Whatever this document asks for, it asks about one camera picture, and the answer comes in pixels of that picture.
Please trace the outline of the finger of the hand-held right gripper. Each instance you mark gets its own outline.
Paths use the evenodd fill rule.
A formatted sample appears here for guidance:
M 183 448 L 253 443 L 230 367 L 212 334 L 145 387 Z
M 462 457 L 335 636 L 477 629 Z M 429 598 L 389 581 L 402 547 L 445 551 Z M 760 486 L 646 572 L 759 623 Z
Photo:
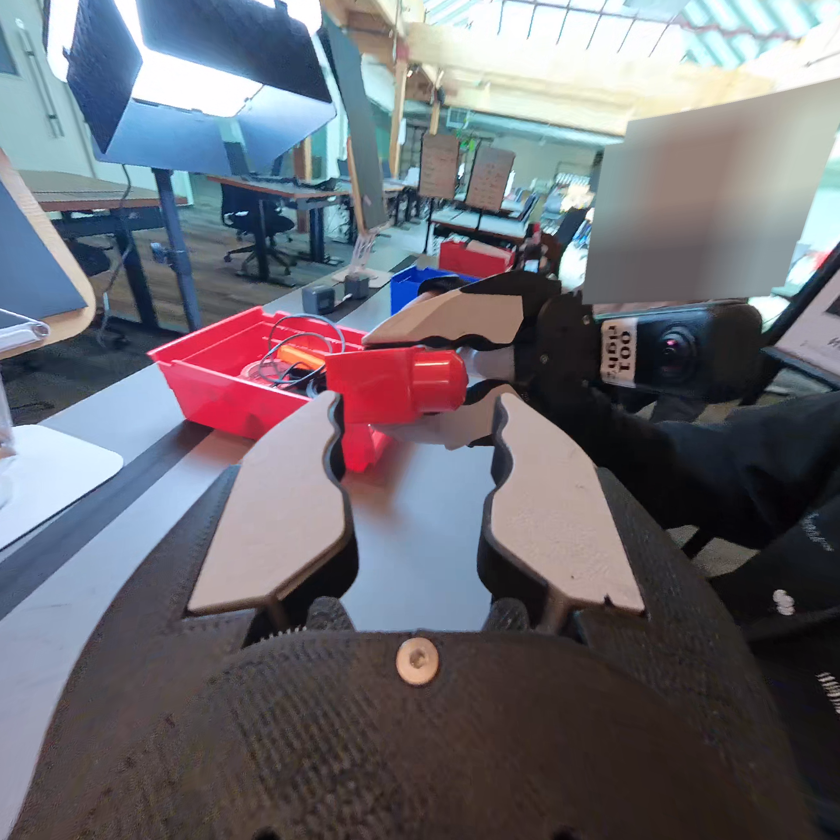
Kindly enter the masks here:
M 519 295 L 452 290 L 416 300 L 391 315 L 363 339 L 367 350 L 426 345 L 498 349 L 513 344 L 524 320 Z
M 519 397 L 509 385 L 494 385 L 477 402 L 452 412 L 422 415 L 407 424 L 378 424 L 377 431 L 400 443 L 442 446 L 450 451 L 487 445 L 493 434 L 497 401 L 505 394 Z

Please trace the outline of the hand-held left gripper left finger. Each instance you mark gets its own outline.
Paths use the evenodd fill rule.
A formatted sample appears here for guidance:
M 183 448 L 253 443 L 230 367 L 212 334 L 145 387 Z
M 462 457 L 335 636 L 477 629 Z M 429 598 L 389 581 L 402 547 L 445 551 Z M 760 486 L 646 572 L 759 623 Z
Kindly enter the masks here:
M 245 455 L 187 609 L 306 611 L 341 597 L 359 571 L 350 499 L 341 485 L 343 408 L 323 392 Z

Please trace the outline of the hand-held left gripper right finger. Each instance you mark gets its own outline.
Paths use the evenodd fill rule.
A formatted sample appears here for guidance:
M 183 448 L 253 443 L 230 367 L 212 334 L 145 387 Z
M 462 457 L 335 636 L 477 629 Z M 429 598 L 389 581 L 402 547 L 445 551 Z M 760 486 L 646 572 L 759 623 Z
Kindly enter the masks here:
M 583 449 L 512 393 L 493 418 L 494 490 L 482 545 L 545 590 L 542 617 L 611 606 L 639 616 L 645 604 L 601 481 Z

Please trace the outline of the red cylinder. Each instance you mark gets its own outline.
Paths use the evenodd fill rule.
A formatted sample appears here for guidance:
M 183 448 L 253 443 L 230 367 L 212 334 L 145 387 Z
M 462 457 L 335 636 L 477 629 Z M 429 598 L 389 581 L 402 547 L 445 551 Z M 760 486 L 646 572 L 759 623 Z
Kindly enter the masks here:
M 329 391 L 341 395 L 345 425 L 406 425 L 452 412 L 466 399 L 466 365 L 453 350 L 422 346 L 334 353 Z

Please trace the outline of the red storage bin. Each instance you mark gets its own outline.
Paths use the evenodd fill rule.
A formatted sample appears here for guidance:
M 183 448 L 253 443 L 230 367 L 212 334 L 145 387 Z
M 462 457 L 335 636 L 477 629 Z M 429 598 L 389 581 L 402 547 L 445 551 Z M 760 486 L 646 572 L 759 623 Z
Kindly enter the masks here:
M 462 277 L 485 279 L 508 272 L 516 252 L 471 240 L 446 239 L 438 249 L 437 267 Z
M 184 418 L 216 431 L 258 440 L 304 407 L 313 395 L 306 385 L 273 389 L 243 381 L 248 364 L 269 361 L 292 343 L 326 356 L 362 349 L 366 331 L 304 314 L 254 307 L 190 332 L 149 352 L 173 392 Z

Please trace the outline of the person's right forearm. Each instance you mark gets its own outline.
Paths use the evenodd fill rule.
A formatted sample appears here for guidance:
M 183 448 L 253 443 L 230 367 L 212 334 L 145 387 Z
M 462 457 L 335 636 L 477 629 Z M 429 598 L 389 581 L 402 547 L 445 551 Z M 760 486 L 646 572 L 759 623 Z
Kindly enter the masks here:
M 839 395 L 748 407 L 724 422 L 652 423 L 585 391 L 550 410 L 664 529 L 761 550 L 794 526 L 838 550 Z

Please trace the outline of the blue storage bin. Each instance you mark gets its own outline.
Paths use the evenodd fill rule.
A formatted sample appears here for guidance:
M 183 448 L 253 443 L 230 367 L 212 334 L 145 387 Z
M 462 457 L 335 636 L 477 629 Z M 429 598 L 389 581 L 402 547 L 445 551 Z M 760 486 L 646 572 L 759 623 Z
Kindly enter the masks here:
M 451 291 L 461 288 L 478 278 L 417 263 L 397 271 L 389 282 L 391 315 L 403 310 L 419 295 L 427 291 Z

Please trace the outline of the tape roll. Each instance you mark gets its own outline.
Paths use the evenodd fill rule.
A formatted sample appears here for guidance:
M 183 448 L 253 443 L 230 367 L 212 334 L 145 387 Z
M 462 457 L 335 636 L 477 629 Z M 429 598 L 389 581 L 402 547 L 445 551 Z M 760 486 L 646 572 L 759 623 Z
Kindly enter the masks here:
M 288 387 L 289 383 L 286 374 L 289 370 L 289 365 L 280 363 L 279 366 L 275 366 L 269 362 L 269 360 L 258 360 L 257 362 L 248 364 L 238 376 L 243 381 L 267 386 L 272 389 Z

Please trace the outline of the brown whiteboard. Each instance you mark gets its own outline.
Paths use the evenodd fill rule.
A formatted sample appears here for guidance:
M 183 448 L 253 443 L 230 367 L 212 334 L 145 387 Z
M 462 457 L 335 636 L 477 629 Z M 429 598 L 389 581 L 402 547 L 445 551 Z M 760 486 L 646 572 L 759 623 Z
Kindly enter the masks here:
M 499 212 L 515 157 L 512 150 L 482 144 L 475 155 L 464 203 L 477 211 Z
M 453 201 L 458 183 L 458 171 L 458 137 L 451 134 L 425 133 L 421 148 L 418 195 Z

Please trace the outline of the grey board on stand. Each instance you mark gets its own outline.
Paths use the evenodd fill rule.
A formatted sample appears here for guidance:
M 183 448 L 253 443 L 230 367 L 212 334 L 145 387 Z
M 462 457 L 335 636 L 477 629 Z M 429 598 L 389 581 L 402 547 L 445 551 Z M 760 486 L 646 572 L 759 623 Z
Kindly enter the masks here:
M 376 236 L 390 221 L 373 109 L 364 89 L 361 53 L 356 44 L 328 15 L 323 18 L 319 37 L 349 126 L 347 155 L 356 239 L 346 277 L 369 282 L 372 274 L 368 262 Z

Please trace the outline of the wooden office desk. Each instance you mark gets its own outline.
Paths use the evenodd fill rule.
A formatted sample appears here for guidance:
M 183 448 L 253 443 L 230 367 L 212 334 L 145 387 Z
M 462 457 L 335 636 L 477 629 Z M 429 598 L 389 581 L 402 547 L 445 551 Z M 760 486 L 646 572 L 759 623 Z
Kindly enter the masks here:
M 346 182 L 338 181 L 334 189 L 326 190 L 290 180 L 283 181 L 273 176 L 206 175 L 206 179 L 220 185 L 249 190 L 257 193 L 260 199 L 267 196 L 299 215 L 306 214 L 309 234 L 309 255 L 306 259 L 325 266 L 337 267 L 340 264 L 326 249 L 324 214 L 327 208 L 341 206 L 351 199 L 351 190 Z
M 56 171 L 19 171 L 41 208 L 59 217 L 53 225 L 63 238 L 112 236 L 124 266 L 138 320 L 147 330 L 160 327 L 151 289 L 141 265 L 133 234 L 162 229 L 156 191 L 103 181 L 91 176 Z

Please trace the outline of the white board stand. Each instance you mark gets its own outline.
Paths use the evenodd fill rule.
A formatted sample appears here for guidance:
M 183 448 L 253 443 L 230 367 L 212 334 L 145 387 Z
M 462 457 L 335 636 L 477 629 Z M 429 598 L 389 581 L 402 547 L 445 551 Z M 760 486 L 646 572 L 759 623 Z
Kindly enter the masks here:
M 1 384 L 1 549 L 115 477 L 123 457 L 42 425 L 15 425 Z

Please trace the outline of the framed marker sign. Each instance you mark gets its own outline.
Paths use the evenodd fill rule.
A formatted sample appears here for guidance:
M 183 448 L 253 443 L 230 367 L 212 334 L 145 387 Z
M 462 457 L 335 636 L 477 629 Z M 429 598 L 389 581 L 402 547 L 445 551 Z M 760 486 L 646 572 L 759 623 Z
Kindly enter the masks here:
M 827 253 L 768 331 L 763 353 L 776 368 L 839 387 L 839 245 Z

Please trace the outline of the black light stand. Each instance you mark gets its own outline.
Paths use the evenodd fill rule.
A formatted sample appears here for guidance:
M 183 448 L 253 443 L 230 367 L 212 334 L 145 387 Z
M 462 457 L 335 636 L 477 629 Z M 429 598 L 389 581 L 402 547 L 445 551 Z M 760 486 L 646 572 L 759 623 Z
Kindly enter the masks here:
M 164 262 L 173 270 L 182 299 L 185 322 L 190 332 L 203 326 L 198 303 L 193 268 L 183 235 L 175 193 L 172 186 L 172 171 L 152 168 L 161 204 L 164 229 L 169 239 L 165 249 Z

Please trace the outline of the studio light panel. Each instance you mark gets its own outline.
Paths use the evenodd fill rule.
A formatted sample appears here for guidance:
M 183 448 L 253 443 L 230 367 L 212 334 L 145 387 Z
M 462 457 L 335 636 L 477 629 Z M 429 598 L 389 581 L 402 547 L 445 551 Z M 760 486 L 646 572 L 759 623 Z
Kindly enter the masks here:
M 266 172 L 336 115 L 320 2 L 43 2 L 46 57 L 102 163 Z

